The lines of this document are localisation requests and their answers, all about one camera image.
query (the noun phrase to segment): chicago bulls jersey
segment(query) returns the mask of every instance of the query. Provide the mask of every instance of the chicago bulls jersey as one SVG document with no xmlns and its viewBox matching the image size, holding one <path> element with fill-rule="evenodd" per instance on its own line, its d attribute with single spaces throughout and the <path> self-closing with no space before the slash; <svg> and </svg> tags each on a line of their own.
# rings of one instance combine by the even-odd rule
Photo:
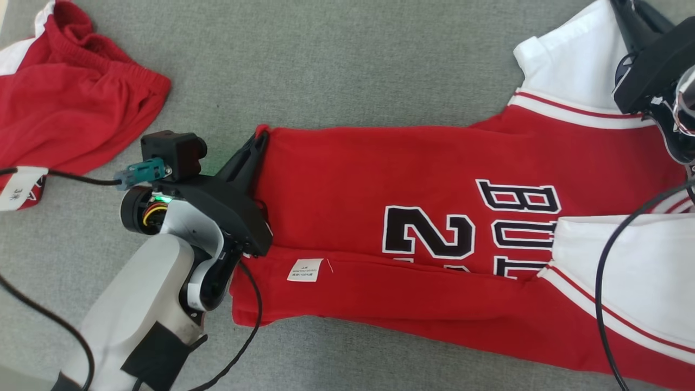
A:
<svg viewBox="0 0 695 391">
<path fill-rule="evenodd" d="M 626 49 L 608 0 L 514 53 L 524 84 L 501 114 L 467 128 L 259 127 L 270 142 L 255 197 L 274 246 L 247 265 L 264 324 L 336 317 L 610 372 L 587 301 L 601 234 L 616 223 L 564 216 L 629 214 L 682 183 L 685 171 L 651 122 L 620 114 L 612 101 Z M 669 203 L 678 206 L 658 208 L 689 207 Z M 615 265 L 644 282 L 661 259 L 644 256 Z M 623 374 L 692 384 L 695 330 L 681 322 L 683 303 L 663 312 L 634 305 L 630 290 L 639 285 L 621 284 L 618 274 L 606 307 Z M 665 277 L 641 286 L 642 298 L 670 298 L 660 293 Z M 234 276 L 231 293 L 235 321 L 254 324 L 257 303 L 244 275 Z M 682 327 L 655 321 L 661 316 Z"/>
</svg>

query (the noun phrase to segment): white label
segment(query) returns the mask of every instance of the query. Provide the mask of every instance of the white label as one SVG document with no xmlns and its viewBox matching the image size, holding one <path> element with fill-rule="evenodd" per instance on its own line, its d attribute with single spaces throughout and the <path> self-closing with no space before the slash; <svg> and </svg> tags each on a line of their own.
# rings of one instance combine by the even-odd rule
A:
<svg viewBox="0 0 695 391">
<path fill-rule="evenodd" d="M 321 261 L 323 261 L 323 258 L 297 260 L 295 266 L 290 271 L 290 275 L 287 276 L 287 281 L 316 282 Z"/>
<path fill-rule="evenodd" d="M 48 168 L 17 167 L 17 172 L 12 175 L 0 193 L 0 211 L 19 209 L 29 198 L 36 181 L 47 173 Z"/>
</svg>

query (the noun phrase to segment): wire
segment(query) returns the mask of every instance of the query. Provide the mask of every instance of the wire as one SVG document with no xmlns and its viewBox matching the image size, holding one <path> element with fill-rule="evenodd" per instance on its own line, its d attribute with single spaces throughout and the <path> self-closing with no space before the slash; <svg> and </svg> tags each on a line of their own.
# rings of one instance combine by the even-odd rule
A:
<svg viewBox="0 0 695 391">
<path fill-rule="evenodd" d="M 148 206 L 147 209 L 145 209 L 145 213 L 144 213 L 144 214 L 146 214 L 147 212 L 149 212 L 149 210 L 152 209 L 152 208 L 154 208 L 154 207 L 169 207 L 169 204 L 167 204 L 166 202 L 154 202 L 154 203 L 152 203 L 150 206 Z"/>
<path fill-rule="evenodd" d="M 15 174 L 17 171 L 18 171 L 17 167 L 3 168 L 2 170 L 0 170 L 0 177 L 3 175 L 7 175 L 7 174 Z M 83 177 L 80 175 L 66 173 L 66 172 L 58 171 L 58 170 L 48 170 L 48 175 L 72 179 L 72 180 L 75 180 L 77 182 L 96 184 L 97 186 L 116 186 L 116 185 L 121 184 L 120 179 L 114 179 L 114 180 L 93 179 L 93 178 Z"/>
<path fill-rule="evenodd" d="M 261 300 L 261 290 L 259 289 L 258 285 L 256 284 L 256 281 L 254 280 L 253 276 L 251 275 L 251 272 L 249 269 L 246 267 L 244 262 L 242 260 L 239 260 L 239 266 L 241 267 L 241 270 L 244 272 L 244 274 L 249 278 L 249 281 L 251 281 L 251 285 L 254 287 L 254 291 L 256 292 L 256 302 L 258 303 L 259 307 L 259 315 L 256 318 L 256 324 L 254 325 L 254 329 L 251 330 L 251 334 L 249 337 L 246 339 L 246 342 L 244 342 L 244 345 L 239 349 L 239 352 L 234 356 L 234 358 L 231 359 L 229 364 L 220 371 L 220 373 L 212 378 L 209 382 L 199 385 L 196 388 L 192 388 L 189 391 L 204 391 L 212 387 L 213 385 L 217 384 L 217 382 L 227 375 L 229 373 L 229 370 L 239 361 L 241 358 L 241 355 L 246 352 L 246 348 L 249 347 L 251 344 L 251 341 L 254 340 L 254 337 L 256 336 L 256 333 L 258 332 L 259 328 L 261 327 L 261 320 L 263 318 L 263 301 Z"/>
<path fill-rule="evenodd" d="M 93 179 L 93 178 L 83 177 L 81 175 L 64 173 L 63 171 L 57 171 L 57 170 L 48 170 L 48 175 L 53 175 L 56 177 L 64 177 L 67 179 L 72 179 L 72 180 L 77 181 L 77 182 L 96 184 L 97 186 L 117 186 L 117 185 L 122 183 L 120 179 L 105 181 L 102 179 Z"/>
<path fill-rule="evenodd" d="M 36 312 L 39 312 L 46 318 L 56 322 L 60 327 L 67 330 L 67 332 L 69 332 L 70 334 L 72 334 L 73 337 L 75 337 L 75 339 L 77 340 L 77 342 L 80 343 L 80 346 L 82 346 L 82 349 L 84 349 L 85 354 L 87 355 L 87 364 L 89 365 L 89 368 L 87 372 L 87 380 L 85 380 L 85 383 L 82 386 L 82 391 L 89 391 L 89 387 L 92 385 L 92 380 L 94 379 L 94 355 L 92 354 L 92 349 L 90 349 L 89 345 L 87 344 L 87 341 L 85 341 L 84 337 L 82 337 L 82 334 L 80 334 L 80 332 L 77 329 L 72 327 L 63 318 L 42 307 L 39 303 L 36 303 L 29 297 L 26 297 L 17 288 L 10 284 L 1 274 L 0 285 L 3 288 L 5 288 L 5 290 L 9 292 L 12 296 L 14 296 L 17 300 L 28 305 L 30 308 L 34 309 Z"/>
<path fill-rule="evenodd" d="M 167 210 L 167 207 L 154 207 L 154 208 L 150 208 L 150 209 L 148 209 L 148 210 L 149 210 L 149 211 L 148 211 L 148 212 L 145 212 L 145 215 L 142 217 L 142 224 L 144 224 L 145 227 L 147 227 L 147 219 L 149 219 L 149 217 L 150 217 L 154 212 L 157 212 L 157 211 L 160 211 L 160 210 Z"/>
<path fill-rule="evenodd" d="M 0 176 L 2 175 L 7 175 L 7 174 L 14 174 L 17 172 L 17 167 L 12 167 L 12 168 L 4 168 L 0 170 Z M 96 184 L 98 186 L 115 186 L 118 184 L 121 184 L 120 179 L 117 180 L 100 180 L 100 179 L 93 179 L 93 178 L 87 178 L 87 177 L 82 177 L 80 175 L 74 175 L 70 173 L 64 173 L 62 171 L 57 171 L 57 170 L 49 170 L 48 171 L 49 175 L 55 175 L 56 177 L 64 177 L 67 179 L 73 179 L 79 182 L 84 182 L 84 183 L 89 183 L 89 184 Z M 143 218 L 145 221 L 149 217 L 150 214 L 153 214 L 154 212 L 157 212 L 159 210 L 166 210 L 167 206 L 158 206 L 158 205 L 152 205 L 146 210 L 145 217 Z M 254 288 L 254 291 L 256 292 L 256 302 L 258 303 L 258 309 L 259 309 L 259 315 L 258 318 L 256 319 L 256 325 L 254 326 L 253 330 L 251 330 L 251 334 L 249 337 L 246 339 L 246 342 L 244 342 L 244 345 L 241 346 L 241 349 L 239 349 L 239 352 L 234 356 L 234 358 L 231 359 L 229 364 L 220 371 L 220 373 L 212 378 L 209 382 L 199 385 L 196 388 L 193 388 L 191 391 L 204 391 L 215 385 L 222 377 L 227 375 L 229 373 L 229 370 L 239 361 L 241 356 L 246 352 L 246 349 L 249 347 L 251 344 L 251 341 L 253 341 L 254 337 L 256 337 L 256 333 L 258 332 L 259 328 L 261 327 L 261 320 L 263 318 L 263 300 L 261 299 L 261 290 L 259 289 L 258 285 L 256 284 L 256 281 L 254 277 L 252 276 L 251 272 L 249 269 L 246 267 L 244 262 L 242 260 L 239 260 L 239 266 L 241 267 L 242 271 L 244 274 L 249 278 L 251 281 L 251 285 Z M 54 314 L 51 311 L 48 311 L 46 308 L 43 308 L 41 305 L 36 303 L 35 301 L 32 301 L 30 298 L 26 297 L 21 293 L 17 288 L 13 287 L 5 278 L 0 274 L 0 285 L 5 288 L 8 292 L 10 292 L 11 295 L 13 295 L 15 298 L 23 302 L 24 304 L 28 305 L 30 308 L 33 308 L 34 310 L 38 311 L 39 313 L 43 314 L 44 316 L 48 317 L 50 320 L 56 322 L 58 325 L 63 327 L 65 330 L 67 330 L 70 334 L 72 334 L 77 341 L 80 343 L 82 346 L 82 349 L 84 349 L 85 354 L 87 355 L 87 361 L 89 364 L 89 370 L 87 373 L 87 380 L 85 381 L 84 385 L 82 386 L 83 391 L 89 391 L 89 387 L 92 385 L 92 380 L 94 378 L 94 371 L 95 371 L 95 362 L 94 362 L 94 355 L 92 354 L 92 350 L 90 349 L 89 345 L 87 344 L 87 341 L 85 341 L 84 337 L 80 332 L 72 327 L 69 323 L 67 323 L 64 319 L 60 318 L 58 315 Z M 133 386 L 133 390 L 139 390 L 140 386 L 142 385 L 142 381 L 138 379 Z"/>
<path fill-rule="evenodd" d="M 693 170 L 695 170 L 695 166 L 685 166 L 685 172 L 688 180 L 693 179 Z M 695 193 L 693 193 L 693 188 L 689 187 L 685 190 L 688 193 L 688 197 L 690 197 L 690 201 L 693 203 L 693 205 L 695 205 Z"/>
<path fill-rule="evenodd" d="M 620 371 L 618 370 L 618 367 L 615 363 L 615 358 L 613 357 L 613 353 L 608 342 L 608 336 L 606 335 L 606 327 L 603 320 L 603 270 L 605 269 L 608 254 L 610 253 L 611 248 L 613 248 L 613 244 L 615 244 L 615 241 L 618 239 L 618 236 L 620 236 L 620 234 L 623 233 L 623 231 L 628 227 L 628 225 L 630 225 L 637 217 L 641 216 L 642 214 L 645 214 L 647 211 L 654 208 L 657 204 L 659 204 L 659 202 L 666 200 L 668 197 L 671 197 L 673 194 L 676 194 L 679 191 L 691 188 L 693 187 L 693 185 L 695 185 L 695 179 L 689 180 L 684 184 L 681 184 L 680 186 L 673 187 L 672 189 L 669 189 L 652 198 L 651 200 L 647 201 L 638 210 L 633 212 L 631 215 L 625 218 L 625 220 L 623 220 L 622 223 L 618 225 L 615 231 L 613 231 L 613 233 L 611 234 L 610 238 L 608 238 L 608 241 L 606 242 L 606 245 L 603 247 L 603 251 L 601 252 L 601 256 L 598 258 L 598 266 L 596 267 L 596 305 L 594 307 L 596 310 L 596 323 L 598 324 L 598 333 L 601 336 L 601 343 L 603 344 L 603 350 L 605 351 L 606 358 L 608 359 L 608 364 L 610 365 L 611 371 L 613 371 L 613 376 L 615 376 L 615 379 L 618 381 L 618 384 L 620 385 L 620 388 L 623 391 L 629 391 L 629 388 L 628 385 L 625 383 L 625 379 L 623 379 L 622 375 L 620 375 Z"/>
<path fill-rule="evenodd" d="M 131 391 L 140 391 L 140 387 L 142 387 L 142 379 L 139 378 L 135 384 L 133 384 L 133 389 Z"/>
</svg>

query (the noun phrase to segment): bulls lettering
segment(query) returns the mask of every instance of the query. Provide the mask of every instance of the bulls lettering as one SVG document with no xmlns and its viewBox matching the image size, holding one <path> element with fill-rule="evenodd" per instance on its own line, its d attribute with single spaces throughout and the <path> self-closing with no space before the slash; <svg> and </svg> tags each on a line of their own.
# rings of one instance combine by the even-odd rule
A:
<svg viewBox="0 0 695 391">
<path fill-rule="evenodd" d="M 562 209 L 554 186 L 497 185 L 486 179 L 475 183 L 492 210 L 557 214 Z"/>
<path fill-rule="evenodd" d="M 553 222 L 495 220 L 492 223 L 493 239 L 499 248 L 550 250 L 553 247 L 554 231 Z"/>
<path fill-rule="evenodd" d="M 497 276 L 502 276 L 502 277 L 507 277 L 511 278 L 512 280 L 516 280 L 515 276 L 510 276 L 509 272 L 513 270 L 530 270 L 530 271 L 538 271 L 544 268 L 548 263 L 547 262 L 538 262 L 538 261 L 516 261 L 516 260 L 511 260 L 507 257 L 495 257 L 495 274 Z"/>
</svg>

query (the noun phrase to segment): gray carpet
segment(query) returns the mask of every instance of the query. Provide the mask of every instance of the gray carpet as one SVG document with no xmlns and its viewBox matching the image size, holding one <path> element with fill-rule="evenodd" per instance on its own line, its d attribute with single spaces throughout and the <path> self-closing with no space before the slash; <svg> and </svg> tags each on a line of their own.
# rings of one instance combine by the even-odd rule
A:
<svg viewBox="0 0 695 391">
<path fill-rule="evenodd" d="M 205 138 L 208 173 L 261 122 L 468 125 L 493 115 L 523 79 L 522 40 L 564 23 L 590 0 L 76 0 L 143 65 L 173 80 L 149 131 Z M 654 0 L 674 21 L 695 2 Z M 10 0 L 0 47 L 32 34 L 44 0 Z M 137 162 L 132 145 L 92 173 Z M 51 178 L 42 203 L 0 216 L 0 270 L 73 324 L 144 237 L 120 225 L 121 193 Z M 229 300 L 206 322 L 210 340 L 175 390 L 210 379 L 250 329 Z M 54 379 L 69 335 L 0 293 L 0 365 Z M 655 389 L 636 381 L 634 390 Z M 583 374 L 360 324 L 311 317 L 261 329 L 215 390 L 615 390 Z"/>
</svg>

